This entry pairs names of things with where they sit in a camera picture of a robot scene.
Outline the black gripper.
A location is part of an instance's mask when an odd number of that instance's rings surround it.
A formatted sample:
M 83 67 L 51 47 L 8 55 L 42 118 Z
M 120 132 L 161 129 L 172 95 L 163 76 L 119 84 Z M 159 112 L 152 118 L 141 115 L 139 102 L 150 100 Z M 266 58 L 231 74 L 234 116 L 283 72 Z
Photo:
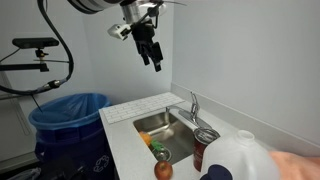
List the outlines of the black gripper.
M 133 25 L 132 36 L 136 43 L 138 53 L 141 54 L 143 58 L 144 65 L 147 66 L 150 64 L 147 54 L 151 54 L 155 71 L 159 72 L 161 70 L 163 55 L 160 44 L 158 42 L 154 43 L 152 40 L 154 35 L 155 31 L 151 19 Z

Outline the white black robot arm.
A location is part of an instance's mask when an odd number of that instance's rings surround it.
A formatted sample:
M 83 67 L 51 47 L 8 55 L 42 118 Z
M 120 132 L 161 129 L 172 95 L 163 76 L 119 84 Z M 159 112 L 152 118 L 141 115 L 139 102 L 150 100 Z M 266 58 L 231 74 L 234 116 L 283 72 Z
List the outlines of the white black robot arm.
M 163 55 L 160 44 L 153 41 L 159 16 L 166 11 L 163 0 L 68 0 L 77 10 L 85 14 L 96 14 L 107 8 L 120 5 L 124 24 L 114 24 L 108 34 L 125 40 L 133 36 L 138 54 L 145 65 L 152 60 L 156 72 L 161 70 Z

